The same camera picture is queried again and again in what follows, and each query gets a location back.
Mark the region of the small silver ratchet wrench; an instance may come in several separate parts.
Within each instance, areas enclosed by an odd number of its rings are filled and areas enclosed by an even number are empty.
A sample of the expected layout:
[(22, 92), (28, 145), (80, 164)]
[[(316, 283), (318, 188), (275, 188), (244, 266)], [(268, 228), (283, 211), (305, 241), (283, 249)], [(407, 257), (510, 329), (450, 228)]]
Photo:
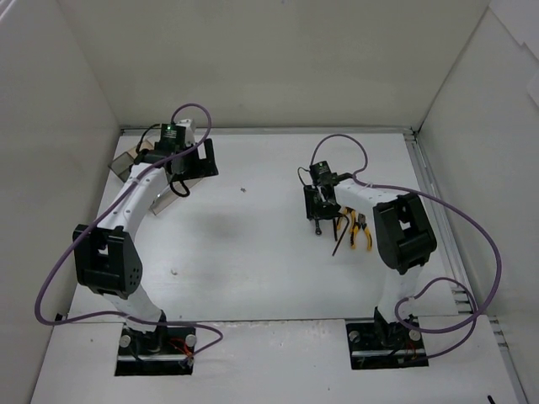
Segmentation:
[(322, 229), (321, 229), (321, 225), (320, 225), (320, 220), (319, 219), (314, 219), (314, 225), (315, 225), (315, 234), (317, 236), (321, 236), (322, 235)]

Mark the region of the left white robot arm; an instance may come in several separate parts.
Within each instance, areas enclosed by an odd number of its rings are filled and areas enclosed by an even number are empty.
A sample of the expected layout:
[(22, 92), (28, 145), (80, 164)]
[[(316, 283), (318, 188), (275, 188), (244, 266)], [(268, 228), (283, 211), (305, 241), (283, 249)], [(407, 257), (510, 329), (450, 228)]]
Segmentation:
[[(195, 141), (191, 119), (160, 124), (159, 139), (150, 149), (138, 146), (125, 182), (112, 204), (92, 225), (73, 232), (77, 281), (104, 297), (125, 318), (129, 330), (149, 353), (168, 344), (164, 311), (152, 302), (141, 280), (143, 265), (135, 238), (157, 197), (172, 183), (218, 174), (213, 143)], [(198, 147), (203, 146), (201, 157)]]

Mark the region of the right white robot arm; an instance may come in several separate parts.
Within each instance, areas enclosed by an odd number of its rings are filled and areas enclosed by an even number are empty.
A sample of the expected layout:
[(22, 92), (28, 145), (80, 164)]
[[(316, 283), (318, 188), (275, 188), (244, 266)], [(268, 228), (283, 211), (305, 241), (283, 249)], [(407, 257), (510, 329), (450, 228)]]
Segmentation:
[(397, 303), (414, 295), (419, 274), (437, 248), (435, 234), (416, 193), (397, 194), (357, 184), (350, 173), (333, 173), (327, 162), (317, 162), (307, 171), (310, 184), (303, 185), (307, 219), (321, 235), (321, 221), (331, 221), (336, 244), (345, 234), (351, 244), (360, 231), (367, 249), (375, 247), (388, 267), (382, 296), (375, 306), (372, 335), (383, 347), (391, 347), (405, 333), (398, 318), (410, 324), (410, 304)]

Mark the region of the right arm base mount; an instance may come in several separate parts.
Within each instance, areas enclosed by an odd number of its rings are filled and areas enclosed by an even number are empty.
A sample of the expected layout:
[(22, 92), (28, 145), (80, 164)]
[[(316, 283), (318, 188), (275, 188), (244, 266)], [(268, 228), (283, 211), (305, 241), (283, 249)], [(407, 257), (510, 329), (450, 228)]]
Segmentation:
[(398, 326), (389, 340), (383, 342), (373, 322), (347, 322), (345, 326), (352, 370), (429, 366), (424, 339), (420, 333)]

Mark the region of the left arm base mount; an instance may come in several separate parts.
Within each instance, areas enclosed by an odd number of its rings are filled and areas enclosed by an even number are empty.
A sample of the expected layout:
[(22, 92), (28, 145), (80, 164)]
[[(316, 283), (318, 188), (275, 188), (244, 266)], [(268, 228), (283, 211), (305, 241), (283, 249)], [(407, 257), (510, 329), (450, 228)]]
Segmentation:
[(193, 327), (158, 327), (149, 335), (123, 327), (115, 376), (191, 375), (196, 343)]

